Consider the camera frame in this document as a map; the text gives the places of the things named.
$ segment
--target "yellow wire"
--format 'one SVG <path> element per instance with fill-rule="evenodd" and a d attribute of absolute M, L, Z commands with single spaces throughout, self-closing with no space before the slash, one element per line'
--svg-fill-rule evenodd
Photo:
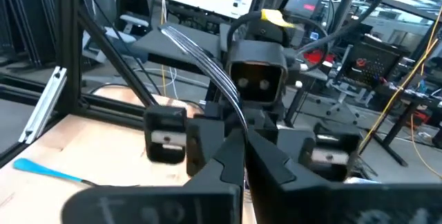
<path fill-rule="evenodd" d="M 434 45 L 436 45 L 437 41 L 439 40 L 439 39 L 436 39 L 432 43 L 432 40 L 433 40 L 433 37 L 434 37 L 434 33 L 436 32 L 436 26 L 439 23 L 439 19 L 441 18 L 441 13 L 442 13 L 442 6 L 439 9 L 439 14 L 437 15 L 436 21 L 434 22 L 434 26 L 433 26 L 433 29 L 432 29 L 432 32 L 431 32 L 431 35 L 430 35 L 430 39 L 428 40 L 428 45 L 427 45 L 427 49 L 425 50 L 425 54 L 422 56 L 421 60 L 419 60 L 418 64 L 416 64 L 416 66 L 413 68 L 413 71 L 408 75 L 407 79 L 402 83 L 402 85 L 400 87 L 398 87 L 396 92 L 390 98 L 389 102 L 387 103 L 387 106 L 384 108 L 382 113 L 379 115 L 379 118 L 374 123 L 373 127 L 370 129 L 368 134 L 365 136 L 364 140 L 359 145 L 359 148 L 358 148 L 358 152 L 359 153 L 361 152 L 361 150 L 364 147 L 365 143 L 368 142 L 368 139 L 372 135 L 373 130 L 375 130 L 375 128 L 379 125 L 379 122 L 384 117 L 385 113 L 389 109 L 389 107 L 392 104 L 392 102 L 396 99 L 396 96 L 399 94 L 399 92 L 401 90 L 403 90 L 403 87 L 408 83 L 408 81 L 411 79 L 412 75 L 416 72 L 416 70 L 419 67 L 421 67 L 421 75 L 423 75 L 423 69 L 424 69 L 424 65 L 425 65 L 425 64 L 423 64 L 423 62 L 427 59 L 427 56 L 430 54 L 430 51 L 433 49 Z"/>
<path fill-rule="evenodd" d="M 161 24 L 164 24 L 164 6 L 161 7 Z M 161 65 L 161 74 L 163 78 L 163 96 L 166 96 L 166 75 L 164 74 L 164 66 Z"/>
<path fill-rule="evenodd" d="M 434 40 L 434 42 L 432 43 L 432 45 L 430 46 L 430 50 L 433 49 L 434 45 L 436 45 L 437 41 L 439 39 Z M 370 131 L 368 132 L 368 134 L 365 136 L 364 140 L 361 142 L 361 144 L 359 145 L 359 149 L 358 152 L 360 153 L 362 148 L 364 147 L 365 143 L 368 141 L 368 138 L 371 136 L 371 134 L 373 133 L 373 130 L 375 130 L 375 128 L 378 126 L 379 122 L 381 121 L 381 119 L 383 118 L 383 116 L 385 115 L 385 113 L 387 112 L 387 109 L 389 109 L 390 105 L 392 104 L 392 102 L 396 99 L 396 96 L 399 94 L 399 92 L 401 92 L 401 90 L 403 90 L 403 87 L 408 83 L 408 81 L 412 78 L 412 75 L 417 71 L 417 69 L 421 66 L 421 64 L 425 61 L 425 59 L 427 59 L 427 56 L 430 52 L 425 52 L 425 54 L 422 56 L 422 58 L 419 60 L 418 64 L 413 68 L 413 71 L 408 75 L 407 79 L 402 83 L 402 85 L 400 85 L 398 87 L 398 89 L 396 90 L 396 92 L 393 94 L 393 96 L 390 98 L 389 102 L 387 103 L 387 106 L 384 108 L 384 110 L 382 111 L 382 113 L 379 115 L 379 118 L 377 119 L 377 121 L 374 123 L 374 126 L 370 129 Z"/>
<path fill-rule="evenodd" d="M 414 147 L 414 150 L 416 151 L 417 156 L 419 157 L 419 159 L 421 159 L 422 163 L 423 163 L 423 164 L 424 164 L 424 165 L 425 165 L 425 166 L 426 166 L 431 172 L 433 172 L 436 176 L 438 176 L 439 178 L 442 179 L 442 174 L 440 174 L 439 172 L 437 172 L 437 171 L 435 171 L 433 168 L 431 168 L 431 166 L 429 166 L 429 165 L 427 164 L 427 162 L 425 161 L 425 159 L 423 159 L 421 153 L 420 153 L 419 150 L 417 149 L 416 142 L 414 141 L 414 131 L 413 131 L 413 126 L 414 126 L 414 124 L 413 124 L 413 115 L 412 115 L 412 117 L 410 118 L 410 123 L 411 123 L 411 126 L 412 126 L 412 143 L 413 143 L 413 147 Z"/>
<path fill-rule="evenodd" d="M 430 49 L 430 43 L 431 43 L 431 40 L 433 39 L 434 33 L 436 32 L 436 26 L 437 26 L 437 24 L 438 24 L 438 22 L 439 22 L 439 19 L 441 18 L 441 13 L 442 13 L 442 7 L 441 7 L 441 9 L 439 10 L 439 14 L 437 15 L 436 21 L 434 22 L 434 26 L 433 26 L 433 29 L 432 29 L 432 31 L 431 31 L 430 41 L 428 42 L 426 52 L 428 52 L 428 50 Z M 422 64 L 422 67 L 421 67 L 421 75 L 423 75 L 423 69 L 424 69 L 424 68 L 425 68 L 425 63 Z"/>

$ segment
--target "wooden table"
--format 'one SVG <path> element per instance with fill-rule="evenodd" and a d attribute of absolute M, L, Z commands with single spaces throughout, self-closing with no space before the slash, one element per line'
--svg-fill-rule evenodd
<path fill-rule="evenodd" d="M 96 94 L 141 104 L 132 90 L 106 87 Z M 160 104 L 183 106 L 192 117 L 196 108 L 167 97 Z M 183 185 L 189 177 L 178 165 L 147 159 L 144 133 L 114 124 L 68 115 L 16 158 L 29 158 L 51 169 L 101 185 Z M 12 168 L 0 169 L 1 224 L 58 224 L 63 204 L 87 186 Z M 255 223 L 251 203 L 244 204 L 243 223 Z"/>

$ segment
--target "blue pen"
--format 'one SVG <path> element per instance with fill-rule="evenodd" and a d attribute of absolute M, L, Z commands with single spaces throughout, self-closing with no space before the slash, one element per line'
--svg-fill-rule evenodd
<path fill-rule="evenodd" d="M 75 176 L 70 176 L 68 174 L 64 174 L 61 173 L 59 171 L 55 171 L 53 169 L 49 169 L 45 166 L 39 165 L 29 159 L 26 158 L 19 158 L 17 160 L 14 161 L 13 164 L 14 169 L 19 169 L 21 171 L 27 171 L 27 172 L 31 172 L 31 173 L 36 173 L 36 174 L 40 174 L 40 175 L 45 175 L 45 176 L 52 176 L 55 178 L 60 178 L 60 179 L 65 179 L 65 180 L 71 180 L 73 182 L 78 182 L 78 183 L 84 183 L 87 184 L 89 186 L 100 186 L 96 183 L 92 183 L 89 180 L 84 180 Z"/>

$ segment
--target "red device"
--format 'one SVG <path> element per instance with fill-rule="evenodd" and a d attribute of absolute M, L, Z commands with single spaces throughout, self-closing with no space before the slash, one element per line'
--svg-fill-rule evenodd
<path fill-rule="evenodd" d="M 416 110 L 413 113 L 413 130 L 417 129 L 422 124 L 425 124 L 429 119 L 431 115 L 429 113 L 426 113 L 425 111 Z M 408 120 L 406 122 L 407 127 L 411 128 L 411 122 Z"/>
<path fill-rule="evenodd" d="M 311 64 L 317 64 L 322 56 L 323 52 L 321 50 L 313 50 L 310 53 L 304 54 L 304 58 Z M 333 64 L 335 57 L 336 56 L 333 54 L 328 54 L 327 57 L 325 58 L 325 61 Z"/>

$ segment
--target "yellow tag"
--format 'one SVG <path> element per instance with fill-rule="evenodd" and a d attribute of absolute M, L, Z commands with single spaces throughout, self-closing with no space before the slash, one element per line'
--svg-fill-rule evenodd
<path fill-rule="evenodd" d="M 294 24 L 287 23 L 282 18 L 282 13 L 279 10 L 269 10 L 269 9 L 262 9 L 261 10 L 261 20 L 267 20 L 271 22 L 272 24 L 275 24 L 277 26 L 285 27 L 285 28 L 295 28 Z"/>

